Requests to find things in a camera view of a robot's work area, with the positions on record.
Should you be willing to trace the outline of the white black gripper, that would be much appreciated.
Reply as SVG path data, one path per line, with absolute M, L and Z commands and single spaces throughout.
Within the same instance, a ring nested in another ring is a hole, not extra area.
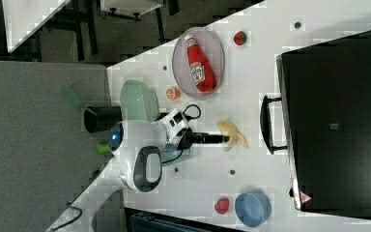
M 173 109 L 168 113 L 159 113 L 157 121 L 166 129 L 167 143 L 165 150 L 177 150 L 181 140 L 189 129 L 189 123 L 180 109 Z M 209 134 L 205 132 L 195 132 L 192 144 L 225 144 L 229 136 L 221 134 Z

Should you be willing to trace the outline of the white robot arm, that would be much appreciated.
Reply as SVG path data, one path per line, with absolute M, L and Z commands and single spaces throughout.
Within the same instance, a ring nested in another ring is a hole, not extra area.
M 123 120 L 115 124 L 108 137 L 113 158 L 45 232 L 94 232 L 93 218 L 114 192 L 150 192 L 157 188 L 163 153 L 231 140 L 228 134 L 192 131 L 190 119 L 182 110 L 174 109 L 153 122 Z

